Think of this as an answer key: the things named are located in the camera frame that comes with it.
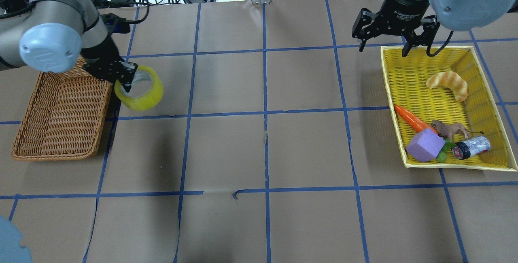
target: yellow tape roll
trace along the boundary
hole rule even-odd
[[[118,80],[115,82],[115,95],[129,109],[137,111],[150,110],[161,101],[163,97],[163,84],[155,71],[148,66],[137,67],[132,85],[140,81],[151,81],[151,88],[143,95],[130,97]]]

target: purple foam cube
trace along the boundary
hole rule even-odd
[[[437,157],[446,141],[427,128],[418,132],[407,145],[407,152],[420,162],[428,162]]]

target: carrot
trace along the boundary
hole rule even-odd
[[[394,109],[416,132],[420,132],[426,128],[429,128],[437,134],[437,131],[434,128],[429,126],[424,121],[420,120],[416,115],[414,115],[409,110],[406,110],[405,108],[402,108],[401,106],[397,106],[395,104],[394,104]]]

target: toy bread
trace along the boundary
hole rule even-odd
[[[437,73],[426,82],[426,87],[430,89],[436,86],[450,88],[457,102],[463,102],[468,97],[468,83],[453,71]]]

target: wicker basket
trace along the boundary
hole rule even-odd
[[[97,153],[112,90],[82,69],[40,73],[16,136],[15,160],[79,160]]]
[[[518,171],[502,119],[473,47],[446,47],[433,58],[426,56],[424,47],[413,49],[406,58],[401,56],[401,51],[402,47],[382,47],[381,60],[405,167]],[[468,98],[464,102],[456,102],[448,88],[426,87],[427,79],[442,71],[454,71],[468,83]],[[437,160],[421,163],[405,151],[405,145],[416,132],[396,114],[394,104],[410,110],[426,123],[438,119],[444,123],[462,123],[475,132],[483,131],[491,142],[491,150],[466,160],[458,160],[448,153],[444,163]],[[456,134],[454,141],[459,141],[459,137]]]

